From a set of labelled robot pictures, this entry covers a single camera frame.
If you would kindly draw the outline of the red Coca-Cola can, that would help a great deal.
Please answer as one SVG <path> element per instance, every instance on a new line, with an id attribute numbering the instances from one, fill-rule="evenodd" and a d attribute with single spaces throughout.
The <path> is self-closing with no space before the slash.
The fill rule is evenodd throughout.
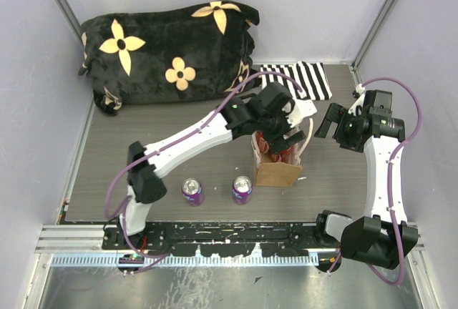
<path id="1" fill-rule="evenodd" d="M 258 146 L 258 149 L 263 154 L 268 154 L 271 151 L 270 145 L 263 136 L 262 132 L 255 133 L 255 140 Z"/>
<path id="2" fill-rule="evenodd" d="M 283 162 L 292 165 L 294 163 L 295 147 L 289 147 L 279 153 L 271 153 L 271 160 L 273 162 Z"/>

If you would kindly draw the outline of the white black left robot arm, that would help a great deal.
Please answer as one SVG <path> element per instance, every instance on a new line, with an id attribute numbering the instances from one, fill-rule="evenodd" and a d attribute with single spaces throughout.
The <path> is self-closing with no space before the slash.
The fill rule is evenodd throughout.
<path id="1" fill-rule="evenodd" d="M 207 149 L 255 132 L 263 134 L 273 152 L 282 152 L 305 138 L 303 132 L 294 129 L 315 113 L 311 100 L 294 98 L 287 87 L 272 82 L 248 101 L 239 97 L 224 101 L 221 110 L 211 111 L 167 139 L 146 146 L 131 144 L 127 175 L 130 199 L 120 215 L 118 241 L 127 249 L 141 245 L 147 214 L 167 192 L 162 180 L 177 166 Z"/>

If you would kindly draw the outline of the brown canvas tote bag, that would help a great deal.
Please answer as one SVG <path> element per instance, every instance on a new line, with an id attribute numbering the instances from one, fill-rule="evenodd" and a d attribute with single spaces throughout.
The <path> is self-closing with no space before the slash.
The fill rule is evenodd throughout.
<path id="1" fill-rule="evenodd" d="M 257 132 L 251 135 L 253 151 L 254 184 L 264 187 L 292 187 L 303 170 L 301 158 L 311 141 L 314 128 L 313 118 L 308 120 L 308 132 L 304 142 L 292 146 L 288 157 L 273 161 L 271 153 L 262 153 L 257 140 Z"/>

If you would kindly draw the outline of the purple Fanta can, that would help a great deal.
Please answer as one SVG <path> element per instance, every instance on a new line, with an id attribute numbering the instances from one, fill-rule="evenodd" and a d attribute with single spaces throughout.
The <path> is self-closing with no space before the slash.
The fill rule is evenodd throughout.
<path id="1" fill-rule="evenodd" d="M 245 205 L 250 202 L 253 185 L 246 176 L 236 177 L 232 185 L 233 201 L 238 205 Z"/>
<path id="2" fill-rule="evenodd" d="M 192 206 L 199 206 L 204 202 L 203 187 L 199 180 L 188 178 L 182 184 L 182 195 L 187 203 Z"/>

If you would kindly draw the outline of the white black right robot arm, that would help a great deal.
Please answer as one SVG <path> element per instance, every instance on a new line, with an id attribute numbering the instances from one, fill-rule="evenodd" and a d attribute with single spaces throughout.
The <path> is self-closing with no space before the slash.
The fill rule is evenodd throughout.
<path id="1" fill-rule="evenodd" d="M 408 225 L 401 196 L 401 154 L 404 121 L 392 116 L 392 94 L 382 90 L 354 91 L 355 103 L 329 105 L 314 134 L 324 138 L 332 124 L 333 138 L 343 149 L 363 153 L 367 165 L 367 196 L 363 216 L 324 210 L 316 218 L 314 239 L 321 247 L 340 245 L 343 258 L 389 270 L 399 265 L 418 241 Z"/>

